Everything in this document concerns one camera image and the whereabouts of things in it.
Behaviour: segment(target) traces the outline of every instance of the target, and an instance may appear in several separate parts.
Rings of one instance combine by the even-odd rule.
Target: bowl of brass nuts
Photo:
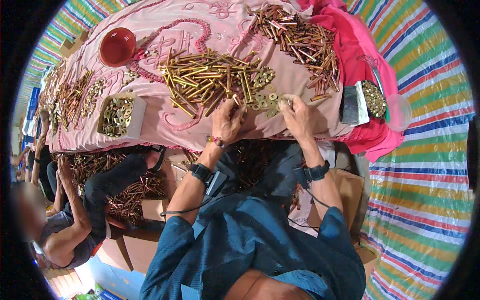
[[[363,80],[361,86],[367,102],[369,116],[379,119],[384,118],[387,111],[387,101],[380,89],[370,80]]]

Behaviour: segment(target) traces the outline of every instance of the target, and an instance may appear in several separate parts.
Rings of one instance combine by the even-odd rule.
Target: black pants
[[[221,192],[215,199],[210,201],[210,205],[217,199],[225,198],[225,196],[236,193],[238,190],[240,179],[235,151],[234,147],[230,147],[222,153],[220,159],[215,164],[214,171],[221,171],[228,175],[228,180]],[[258,183],[255,187],[246,190],[245,193],[283,205],[288,216],[293,193],[297,188],[297,178],[293,173],[293,169],[301,165],[301,159],[302,150],[300,145],[289,142],[280,145]]]
[[[48,180],[52,190],[57,190],[57,164],[51,162],[48,165]],[[96,243],[105,239],[107,227],[105,224],[105,205],[107,197],[113,197],[123,192],[129,185],[147,171],[144,156],[130,154],[112,170],[97,173],[85,182],[83,205],[88,218],[92,223],[90,236]],[[70,204],[66,203],[63,211],[73,219]]]

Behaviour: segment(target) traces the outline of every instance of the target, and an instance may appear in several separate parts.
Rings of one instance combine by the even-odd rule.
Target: red bowl
[[[137,42],[127,28],[115,28],[102,39],[98,51],[100,61],[111,68],[124,66],[135,53]]]

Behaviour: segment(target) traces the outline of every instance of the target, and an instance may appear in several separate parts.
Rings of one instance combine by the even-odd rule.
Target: striped tarpaulin
[[[377,254],[377,264],[364,298],[430,299],[470,224],[470,86],[454,45],[424,2],[349,0],[348,11],[365,20],[413,110],[403,144],[370,164],[361,243]]]
[[[67,0],[57,12],[38,41],[26,67],[15,106],[14,124],[25,113],[34,87],[47,66],[55,66],[61,59],[59,47],[67,38],[73,41],[83,30],[88,30],[107,16],[119,12],[138,0]]]

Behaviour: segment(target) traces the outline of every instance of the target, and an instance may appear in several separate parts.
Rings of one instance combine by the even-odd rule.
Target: pink fabric
[[[384,87],[385,96],[397,94],[396,75],[393,68],[379,54],[375,42],[364,23],[345,12],[346,6],[340,0],[319,1],[314,5],[312,23],[319,23],[325,28],[336,28],[335,50],[343,69],[341,78],[344,85],[354,85],[360,80],[376,82],[371,68],[357,58],[362,55],[371,56],[378,60],[378,71]],[[375,151],[370,157],[375,160],[379,153],[389,153],[403,141],[403,134],[392,132],[384,121],[370,118],[370,122],[354,127],[348,136],[337,139],[347,144],[353,154],[366,151]]]
[[[375,162],[379,157],[392,152],[393,149],[400,146],[403,143],[403,139],[403,133],[389,130],[387,137],[381,143],[366,150],[365,157],[369,161]]]
[[[202,150],[206,145],[205,136],[212,134],[211,117],[201,116],[192,121],[183,111],[173,108],[168,100],[169,91],[165,85],[159,82],[151,83],[150,80],[141,77],[136,78],[126,87],[121,87],[122,81],[129,78],[124,74],[127,68],[107,68],[101,64],[97,55],[102,38],[116,27],[130,29],[136,35],[137,45],[141,45],[144,36],[151,36],[159,28],[168,27],[178,19],[195,18],[208,24],[211,30],[211,34],[205,38],[205,46],[220,53],[230,53],[238,57],[243,57],[254,49],[259,52],[258,57],[263,60],[261,65],[268,65],[276,71],[273,84],[277,88],[277,94],[297,94],[304,99],[312,97],[314,90],[305,87],[305,84],[310,81],[310,74],[303,66],[293,64],[294,59],[280,52],[273,41],[259,35],[248,34],[252,17],[246,14],[245,4],[256,10],[264,4],[264,0],[192,0],[191,2],[143,0],[102,20],[92,29],[89,38],[80,49],[67,60],[65,73],[72,72],[72,79],[76,80],[88,69],[95,72],[96,80],[105,79],[107,87],[97,101],[92,117],[80,120],[77,129],[72,125],[69,126],[68,131],[60,128],[51,140],[51,149],[61,152],[78,152],[153,143]],[[305,6],[300,8],[299,6],[299,3],[294,3],[294,7],[299,9],[299,12],[306,10]],[[185,54],[197,53],[202,44],[202,37],[205,35],[199,24],[199,22],[182,22],[163,30],[149,45],[146,45],[149,51],[157,49],[158,55],[141,59],[138,65],[152,74],[161,75],[156,70],[156,65],[166,58],[169,47],[172,47],[175,52],[185,49]],[[140,138],[135,140],[110,138],[97,133],[97,120],[103,99],[108,95],[129,89],[147,102]],[[335,93],[332,90],[328,92],[333,96],[328,101],[320,105],[318,102],[308,103],[315,107],[312,122],[314,122],[316,137],[320,139],[334,139],[352,131],[351,127],[339,122],[338,108],[341,93]],[[281,114],[267,118],[266,111],[249,110],[238,138],[253,139],[274,135],[289,136]]]

